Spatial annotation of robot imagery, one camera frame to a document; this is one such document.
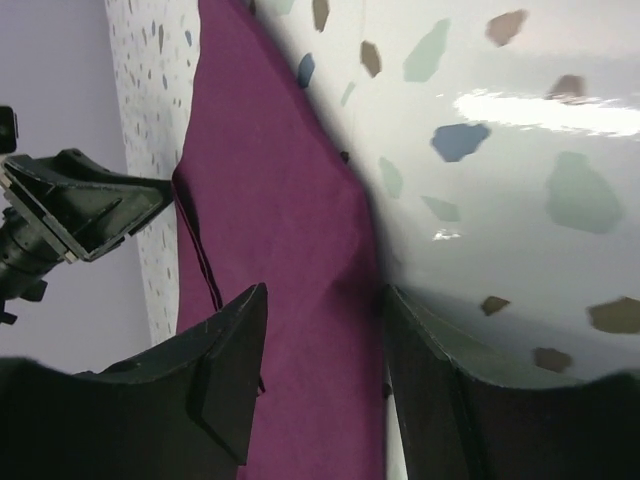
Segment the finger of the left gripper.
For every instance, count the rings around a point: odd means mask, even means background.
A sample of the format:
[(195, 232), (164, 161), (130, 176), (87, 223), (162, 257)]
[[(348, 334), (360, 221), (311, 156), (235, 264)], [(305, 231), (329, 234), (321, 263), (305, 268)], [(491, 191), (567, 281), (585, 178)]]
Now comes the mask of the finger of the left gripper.
[(112, 172), (78, 149), (8, 156), (1, 186), (17, 214), (68, 262), (104, 256), (170, 204), (168, 180)]

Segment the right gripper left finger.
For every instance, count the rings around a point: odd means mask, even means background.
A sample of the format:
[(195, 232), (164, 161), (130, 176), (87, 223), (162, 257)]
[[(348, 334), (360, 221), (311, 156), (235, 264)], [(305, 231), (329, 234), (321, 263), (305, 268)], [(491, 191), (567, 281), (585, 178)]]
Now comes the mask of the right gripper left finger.
[(1, 362), (5, 479), (233, 479), (249, 453), (267, 326), (254, 285), (100, 373)]

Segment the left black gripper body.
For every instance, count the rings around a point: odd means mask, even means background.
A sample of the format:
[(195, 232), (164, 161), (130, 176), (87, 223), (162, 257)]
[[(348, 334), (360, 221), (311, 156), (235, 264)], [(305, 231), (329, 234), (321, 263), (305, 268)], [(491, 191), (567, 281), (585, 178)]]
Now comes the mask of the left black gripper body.
[(14, 207), (3, 210), (1, 226), (1, 323), (13, 325), (6, 303), (15, 299), (40, 302), (48, 283), (44, 277), (63, 261), (51, 245)]

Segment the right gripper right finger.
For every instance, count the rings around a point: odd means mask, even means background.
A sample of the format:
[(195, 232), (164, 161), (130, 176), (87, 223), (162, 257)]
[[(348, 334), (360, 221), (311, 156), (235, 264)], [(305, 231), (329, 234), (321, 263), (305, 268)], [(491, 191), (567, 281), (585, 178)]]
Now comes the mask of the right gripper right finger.
[(384, 346), (412, 479), (635, 479), (639, 374), (583, 381), (501, 353), (390, 286)]

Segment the purple cloth mat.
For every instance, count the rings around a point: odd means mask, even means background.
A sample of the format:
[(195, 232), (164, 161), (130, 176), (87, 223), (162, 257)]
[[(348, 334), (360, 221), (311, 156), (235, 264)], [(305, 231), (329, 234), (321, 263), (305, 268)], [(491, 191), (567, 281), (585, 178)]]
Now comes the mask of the purple cloth mat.
[(243, 479), (385, 475), (381, 279), (366, 194), (247, 7), (203, 1), (172, 183), (178, 327), (268, 291)]

